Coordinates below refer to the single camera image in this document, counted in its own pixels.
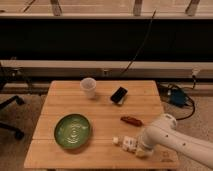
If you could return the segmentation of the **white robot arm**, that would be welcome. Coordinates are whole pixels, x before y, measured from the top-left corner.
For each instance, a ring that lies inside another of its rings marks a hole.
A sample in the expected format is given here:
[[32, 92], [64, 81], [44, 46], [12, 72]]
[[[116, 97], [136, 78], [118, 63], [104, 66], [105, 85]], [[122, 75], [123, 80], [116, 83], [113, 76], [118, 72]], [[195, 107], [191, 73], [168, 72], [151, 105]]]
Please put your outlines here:
[[176, 127], [177, 120], [172, 115], [158, 116], [138, 134], [138, 147], [148, 151], [159, 144], [213, 169], [213, 143], [180, 133]]

